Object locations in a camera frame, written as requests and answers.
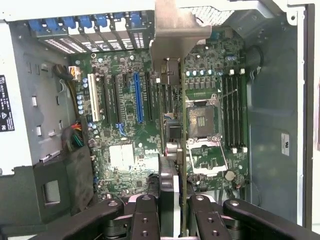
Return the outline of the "silver coin battery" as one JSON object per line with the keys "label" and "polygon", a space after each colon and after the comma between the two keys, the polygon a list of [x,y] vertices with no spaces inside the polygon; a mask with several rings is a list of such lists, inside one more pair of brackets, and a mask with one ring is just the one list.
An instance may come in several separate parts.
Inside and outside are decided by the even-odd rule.
{"label": "silver coin battery", "polygon": [[237,174],[232,170],[226,170],[224,173],[224,178],[229,182],[232,182],[236,178],[236,176]]}

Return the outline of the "silver chipset heatsink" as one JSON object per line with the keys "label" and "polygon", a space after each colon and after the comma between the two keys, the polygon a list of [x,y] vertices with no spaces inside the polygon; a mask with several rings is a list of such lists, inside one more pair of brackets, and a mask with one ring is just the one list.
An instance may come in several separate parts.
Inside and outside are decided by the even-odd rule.
{"label": "silver chipset heatsink", "polygon": [[109,147],[110,165],[113,169],[130,171],[135,165],[132,144],[113,145]]}

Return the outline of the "metal socket cover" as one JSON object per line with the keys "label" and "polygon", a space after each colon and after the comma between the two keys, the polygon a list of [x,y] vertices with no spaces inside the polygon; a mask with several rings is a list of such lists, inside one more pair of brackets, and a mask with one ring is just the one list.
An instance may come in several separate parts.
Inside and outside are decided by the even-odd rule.
{"label": "metal socket cover", "polygon": [[[214,147],[219,147],[220,151],[221,151],[221,155],[223,157],[224,160],[224,165],[223,166],[216,166],[213,167],[212,169],[208,169],[208,168],[196,168],[195,164],[194,164],[194,159],[193,159],[193,155],[192,155],[192,149],[198,149],[201,148],[203,146],[206,146],[207,148],[214,148]],[[229,169],[228,163],[227,163],[227,159],[221,144],[220,140],[216,140],[216,141],[194,141],[193,143],[188,143],[186,145],[186,149],[189,153],[189,159],[191,162],[191,166],[192,166],[192,171],[194,174],[202,174],[202,175],[206,175],[207,177],[214,177],[216,176],[219,172],[224,172],[227,171]]]}

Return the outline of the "green motherboard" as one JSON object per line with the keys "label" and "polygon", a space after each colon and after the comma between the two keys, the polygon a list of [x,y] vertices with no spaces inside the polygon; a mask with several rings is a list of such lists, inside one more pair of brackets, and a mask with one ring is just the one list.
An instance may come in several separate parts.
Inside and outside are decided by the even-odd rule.
{"label": "green motherboard", "polygon": [[[158,79],[152,68],[152,59],[147,49],[148,40],[142,33],[133,33],[124,44],[119,45],[116,40],[106,46],[102,41],[98,46],[102,52],[95,48],[89,54],[73,57],[75,67],[71,69],[76,74],[76,104],[80,117],[79,123],[74,124],[73,141],[77,146],[87,145],[93,163],[94,190],[101,199],[107,193],[114,193],[122,198],[134,194],[144,193],[148,189],[148,179],[151,174],[159,176],[158,159],[166,156],[172,138],[180,136],[180,115],[182,106],[181,91],[175,86],[172,89],[173,112],[167,112],[167,85],[166,86],[166,113],[163,114],[161,101],[161,80]],[[224,191],[228,195],[242,190],[249,183],[248,149],[242,152],[237,148],[237,113],[236,92],[233,93],[233,119],[234,140],[233,152],[231,149],[231,123],[230,102],[227,96],[227,112],[229,126],[229,147],[225,146],[224,110],[223,100],[218,99],[223,95],[222,78],[226,77],[227,92],[230,92],[229,76],[232,76],[233,90],[235,76],[239,87],[240,69],[245,67],[244,40],[230,28],[214,31],[208,39],[196,44],[184,58],[185,74],[185,103],[187,100],[214,99],[220,104],[222,135],[220,137],[193,139],[188,135],[187,107],[186,107],[186,144],[198,141],[220,140],[227,160],[228,170],[234,171],[236,177],[233,181],[224,178],[226,171],[219,172],[216,176],[194,174],[189,152],[186,149],[186,180],[191,183],[195,192]],[[134,84],[134,72],[139,73],[141,98],[143,102],[144,121],[139,124],[137,120],[137,105]],[[147,94],[145,72],[149,72],[151,81],[152,116],[148,120]],[[100,121],[93,121],[91,101],[88,85],[88,74],[96,76],[96,88],[99,101]],[[126,136],[122,136],[116,128],[116,112],[114,103],[114,90],[112,75],[116,75],[119,102],[120,123],[124,124]],[[108,87],[110,106],[110,124],[106,122],[105,103],[103,96],[102,76],[105,76]],[[243,77],[243,113],[245,143],[248,147],[247,110],[245,94],[245,76]],[[132,144],[134,152],[134,166],[130,170],[118,170],[110,164],[110,146]],[[225,162],[219,147],[194,148],[191,150],[194,166],[208,168],[224,166]]]}

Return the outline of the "black plastic shroud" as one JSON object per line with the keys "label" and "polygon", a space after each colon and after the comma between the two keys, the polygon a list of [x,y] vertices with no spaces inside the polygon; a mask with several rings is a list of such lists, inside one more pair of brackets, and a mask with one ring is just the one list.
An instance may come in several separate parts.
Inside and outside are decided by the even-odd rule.
{"label": "black plastic shroud", "polygon": [[83,211],[94,196],[87,146],[0,176],[0,234],[32,235]]}

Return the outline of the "CPU socket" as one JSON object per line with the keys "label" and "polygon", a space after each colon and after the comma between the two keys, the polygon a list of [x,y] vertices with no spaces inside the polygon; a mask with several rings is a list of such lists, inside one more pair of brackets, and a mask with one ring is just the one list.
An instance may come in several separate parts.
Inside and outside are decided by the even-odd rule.
{"label": "CPU socket", "polygon": [[191,139],[209,139],[222,135],[220,103],[215,99],[186,101],[187,133]]}

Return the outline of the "black RAM slot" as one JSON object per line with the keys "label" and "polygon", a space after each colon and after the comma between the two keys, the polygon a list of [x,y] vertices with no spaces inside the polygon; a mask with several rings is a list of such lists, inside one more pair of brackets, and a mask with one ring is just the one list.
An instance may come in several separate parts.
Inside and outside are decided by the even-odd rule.
{"label": "black RAM slot", "polygon": [[226,76],[222,77],[222,93],[224,97],[223,100],[223,120],[224,120],[224,141],[225,147],[229,147],[229,121],[228,121],[228,97],[225,96],[228,93]]}
{"label": "black RAM slot", "polygon": [[167,86],[166,95],[167,95],[167,112],[172,113],[174,110],[173,110],[173,102],[172,102],[172,87],[170,85]]}
{"label": "black RAM slot", "polygon": [[238,85],[238,77],[234,77],[234,83],[236,86],[236,130],[237,130],[237,143],[236,146],[239,149],[241,145],[241,134],[240,134],[240,113],[239,113],[239,85]]}
{"label": "black RAM slot", "polygon": [[162,112],[165,114],[167,112],[167,100],[166,100],[166,86],[164,84],[160,85],[160,97],[161,97],[161,105]]}
{"label": "black RAM slot", "polygon": [[234,152],[233,148],[235,147],[235,125],[234,125],[234,110],[233,110],[233,94],[234,94],[234,88],[233,88],[233,76],[229,76],[229,119],[230,119],[230,148],[231,151]]}
{"label": "black RAM slot", "polygon": [[240,94],[239,94],[239,103],[240,103],[240,119],[241,119],[241,151],[243,153],[248,152],[247,144],[245,142],[245,131],[244,131],[244,103],[243,103],[243,77],[245,76],[245,69],[241,68],[239,72],[239,89],[240,89]]}

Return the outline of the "blue expansion slot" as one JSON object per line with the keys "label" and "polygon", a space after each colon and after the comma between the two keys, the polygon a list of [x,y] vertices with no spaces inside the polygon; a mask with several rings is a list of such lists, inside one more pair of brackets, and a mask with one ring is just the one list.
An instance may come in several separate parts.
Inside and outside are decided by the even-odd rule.
{"label": "blue expansion slot", "polygon": [[143,111],[143,100],[142,100],[140,74],[138,72],[133,73],[133,81],[134,81],[134,88],[135,88],[137,122],[139,124],[142,124],[144,122],[144,111]]}

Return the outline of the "black expansion slot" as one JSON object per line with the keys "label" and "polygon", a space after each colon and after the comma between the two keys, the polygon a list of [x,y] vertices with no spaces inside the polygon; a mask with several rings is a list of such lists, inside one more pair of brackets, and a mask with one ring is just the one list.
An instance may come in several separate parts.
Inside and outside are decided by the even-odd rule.
{"label": "black expansion slot", "polygon": [[112,75],[111,80],[112,80],[113,95],[114,95],[114,110],[116,114],[116,123],[119,124],[121,122],[121,111],[120,111],[119,88],[118,88],[116,75]]}
{"label": "black expansion slot", "polygon": [[146,97],[147,97],[148,120],[152,122],[153,121],[153,104],[152,104],[151,79],[150,79],[149,72],[145,72],[145,86],[146,86]]}
{"label": "black expansion slot", "polygon": [[106,123],[109,125],[111,123],[111,116],[110,116],[108,84],[107,84],[106,77],[104,75],[101,77],[101,79],[102,79],[103,99],[104,99],[104,106],[105,106],[105,119],[106,119]]}

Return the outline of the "thin locking lever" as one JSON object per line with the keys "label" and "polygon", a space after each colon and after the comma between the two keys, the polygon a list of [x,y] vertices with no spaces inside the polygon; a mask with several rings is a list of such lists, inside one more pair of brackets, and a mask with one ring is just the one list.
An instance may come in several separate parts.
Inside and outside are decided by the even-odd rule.
{"label": "thin locking lever", "polygon": [[219,100],[220,99],[223,99],[223,98],[225,98],[225,97],[227,97],[227,96],[229,96],[229,95],[232,95],[233,93],[236,93],[238,91],[238,89],[234,89],[234,90],[232,90],[232,91],[230,91],[230,92],[228,92],[228,93],[225,93],[225,94],[223,94],[223,95],[221,95],[221,96],[219,96]]}

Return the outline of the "white expansion slot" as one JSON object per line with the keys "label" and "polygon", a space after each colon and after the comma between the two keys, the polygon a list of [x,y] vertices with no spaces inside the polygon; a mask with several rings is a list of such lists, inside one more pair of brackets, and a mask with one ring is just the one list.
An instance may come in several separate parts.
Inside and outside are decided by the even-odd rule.
{"label": "white expansion slot", "polygon": [[91,113],[92,113],[92,120],[94,122],[100,121],[100,105],[99,105],[99,98],[96,86],[96,76],[91,73],[87,75],[88,77],[88,89],[89,89],[89,96],[90,96],[90,105],[91,105]]}

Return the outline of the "dark grey PC case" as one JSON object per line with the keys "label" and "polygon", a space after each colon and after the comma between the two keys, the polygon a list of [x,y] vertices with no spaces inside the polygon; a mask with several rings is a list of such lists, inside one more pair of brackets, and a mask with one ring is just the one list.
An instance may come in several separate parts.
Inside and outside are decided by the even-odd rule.
{"label": "dark grey PC case", "polygon": [[[90,54],[91,49],[101,53],[99,42],[110,46],[115,40],[123,45],[134,33],[143,34],[151,56],[155,1],[0,0],[0,20],[25,23],[33,38],[67,57],[68,64],[57,63],[52,72],[68,89],[75,119],[62,128],[60,150],[38,163],[88,147],[77,146],[73,141],[73,126],[80,122],[77,76],[71,71],[75,67],[73,57]],[[241,199],[320,234],[312,226],[313,174],[320,174],[320,169],[313,167],[314,153],[320,150],[320,80],[314,72],[315,59],[319,57],[315,44],[320,44],[320,0],[176,0],[176,6],[190,10],[199,25],[211,26],[211,35],[196,45],[226,28],[244,41],[249,183],[231,195],[226,191],[195,193],[211,196],[219,205],[229,199]],[[281,133],[289,134],[289,156],[281,152]],[[198,240],[189,234],[188,203],[187,236],[171,238],[161,233],[159,193],[160,183],[160,240]],[[112,196],[125,204],[131,197],[109,192],[100,198],[93,178],[93,197],[83,211]],[[0,234],[0,240],[30,240],[73,216],[36,234]]]}

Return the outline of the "grey power supply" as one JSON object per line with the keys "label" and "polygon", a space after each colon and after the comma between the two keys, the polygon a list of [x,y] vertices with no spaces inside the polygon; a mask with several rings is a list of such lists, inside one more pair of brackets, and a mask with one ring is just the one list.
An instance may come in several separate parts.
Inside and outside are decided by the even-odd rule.
{"label": "grey power supply", "polygon": [[14,131],[0,132],[0,176],[34,166],[61,149],[75,120],[68,88],[54,75],[67,56],[31,36],[24,22],[0,20],[0,75],[6,79]]}

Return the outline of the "black power supply label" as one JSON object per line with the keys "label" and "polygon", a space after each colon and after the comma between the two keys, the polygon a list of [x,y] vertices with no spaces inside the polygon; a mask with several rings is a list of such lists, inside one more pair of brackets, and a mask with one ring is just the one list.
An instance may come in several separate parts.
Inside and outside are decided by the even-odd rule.
{"label": "black power supply label", "polygon": [[0,132],[15,130],[6,78],[0,75]]}

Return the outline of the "white case wall sticker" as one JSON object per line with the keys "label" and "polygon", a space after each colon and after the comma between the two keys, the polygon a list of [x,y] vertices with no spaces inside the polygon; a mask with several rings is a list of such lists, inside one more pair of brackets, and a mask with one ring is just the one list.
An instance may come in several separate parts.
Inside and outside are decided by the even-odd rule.
{"label": "white case wall sticker", "polygon": [[290,156],[290,135],[281,133],[281,153],[287,157]]}

